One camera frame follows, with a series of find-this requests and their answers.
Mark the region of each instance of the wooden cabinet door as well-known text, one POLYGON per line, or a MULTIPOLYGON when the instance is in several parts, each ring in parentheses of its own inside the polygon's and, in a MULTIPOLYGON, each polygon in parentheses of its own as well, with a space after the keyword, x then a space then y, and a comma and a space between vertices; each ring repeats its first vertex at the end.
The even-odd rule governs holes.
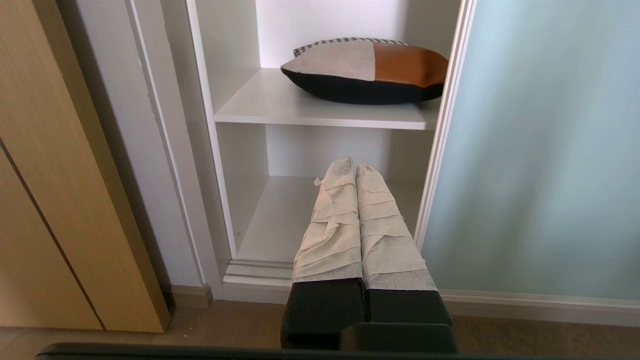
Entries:
POLYGON ((1 149, 0 204, 0 326, 102 330, 1 149))
POLYGON ((0 0, 0 138, 105 329, 163 332, 169 312, 55 0, 0 0))

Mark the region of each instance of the white shelving unit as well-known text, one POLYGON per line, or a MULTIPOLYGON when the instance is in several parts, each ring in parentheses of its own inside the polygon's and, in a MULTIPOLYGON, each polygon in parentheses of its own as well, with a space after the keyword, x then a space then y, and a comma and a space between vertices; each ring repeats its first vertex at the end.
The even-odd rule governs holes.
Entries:
POLYGON ((315 98, 276 68, 294 48, 356 36, 448 57, 458 0, 188 0, 231 261, 225 282, 286 286, 317 197, 314 180, 351 156, 385 177, 420 224, 440 100, 365 106, 315 98))

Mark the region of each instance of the paper towel wrapping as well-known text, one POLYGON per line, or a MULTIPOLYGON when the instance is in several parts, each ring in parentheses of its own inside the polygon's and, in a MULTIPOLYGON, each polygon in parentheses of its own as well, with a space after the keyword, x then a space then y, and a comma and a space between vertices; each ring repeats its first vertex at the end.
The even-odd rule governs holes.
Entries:
POLYGON ((358 165, 356 189, 365 288, 437 290, 382 175, 358 165))
POLYGON ((293 282, 362 278, 355 166, 351 158, 329 166, 311 223, 293 261, 293 282))

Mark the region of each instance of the white shelf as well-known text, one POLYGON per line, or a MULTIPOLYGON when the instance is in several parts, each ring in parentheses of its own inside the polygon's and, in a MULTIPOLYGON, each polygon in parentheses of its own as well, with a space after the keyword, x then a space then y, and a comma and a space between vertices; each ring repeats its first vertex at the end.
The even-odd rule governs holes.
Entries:
MULTIPOLYGON (((292 263, 311 220, 318 187, 314 177, 269 176, 244 236, 238 259, 292 263)), ((422 198, 419 184, 389 183, 413 233, 422 198)))
POLYGON ((215 114, 216 122, 435 129, 440 100, 402 105, 352 105, 318 99, 280 69, 260 69, 215 114))

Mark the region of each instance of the floor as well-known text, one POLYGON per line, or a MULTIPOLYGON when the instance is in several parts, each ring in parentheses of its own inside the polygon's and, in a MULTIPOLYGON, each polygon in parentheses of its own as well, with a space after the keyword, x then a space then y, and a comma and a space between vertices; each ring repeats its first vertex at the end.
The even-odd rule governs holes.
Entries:
MULTIPOLYGON (((0 359, 33 359, 62 341, 279 348, 284 306, 217 301, 209 309, 177 308, 165 334, 0 328, 0 359)), ((455 317, 468 354, 640 359, 640 328, 455 317)))

